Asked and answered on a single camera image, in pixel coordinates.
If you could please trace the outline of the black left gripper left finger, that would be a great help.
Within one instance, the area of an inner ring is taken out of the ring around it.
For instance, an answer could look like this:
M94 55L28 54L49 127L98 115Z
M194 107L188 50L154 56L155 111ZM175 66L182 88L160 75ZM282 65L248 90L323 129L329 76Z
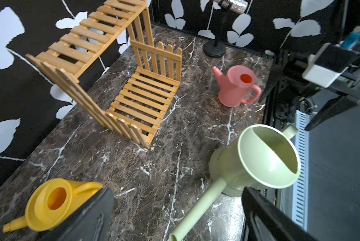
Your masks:
M41 232L39 241L104 241L110 227L114 195L103 188L52 231Z

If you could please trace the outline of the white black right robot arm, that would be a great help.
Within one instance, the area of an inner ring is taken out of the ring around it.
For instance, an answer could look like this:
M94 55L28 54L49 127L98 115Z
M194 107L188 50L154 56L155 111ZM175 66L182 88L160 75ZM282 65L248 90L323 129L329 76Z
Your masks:
M339 44L325 43L315 55L283 50L274 57L264 93L263 122L276 128L294 123L296 111L313 113L312 96L321 90L337 95L305 126L310 131L321 123L360 104L360 26Z

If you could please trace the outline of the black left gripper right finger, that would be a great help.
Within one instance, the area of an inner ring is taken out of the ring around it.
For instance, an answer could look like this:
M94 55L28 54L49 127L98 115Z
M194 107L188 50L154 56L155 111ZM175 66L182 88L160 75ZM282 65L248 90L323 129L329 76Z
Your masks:
M258 190L245 187L242 204L249 241L315 241Z

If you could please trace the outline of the light green watering can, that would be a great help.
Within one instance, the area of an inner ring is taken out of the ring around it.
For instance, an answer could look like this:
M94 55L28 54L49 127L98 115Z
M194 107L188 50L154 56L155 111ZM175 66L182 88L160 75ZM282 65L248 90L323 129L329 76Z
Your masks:
M240 197L245 187L283 189L296 183L301 166L291 139L297 133L293 125L282 131L268 125L252 125L231 144L215 150L209 161L213 182L169 239L183 240L221 193Z

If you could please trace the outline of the yellow plastic watering can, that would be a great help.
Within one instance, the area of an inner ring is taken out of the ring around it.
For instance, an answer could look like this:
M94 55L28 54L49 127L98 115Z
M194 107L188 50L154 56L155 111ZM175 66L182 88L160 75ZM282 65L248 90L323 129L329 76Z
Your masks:
M53 229L103 188L98 182L51 179L31 195L24 216L5 224L4 233L22 228L36 232Z

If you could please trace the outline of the pink plastic watering can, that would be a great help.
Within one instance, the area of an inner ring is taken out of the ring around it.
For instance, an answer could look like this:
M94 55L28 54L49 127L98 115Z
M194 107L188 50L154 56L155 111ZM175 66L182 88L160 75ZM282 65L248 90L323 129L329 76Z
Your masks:
M250 68L236 65L229 68L226 75L217 66L213 66L212 71L220 88L218 99L224 106L251 104L261 96L262 90L255 84L256 76Z

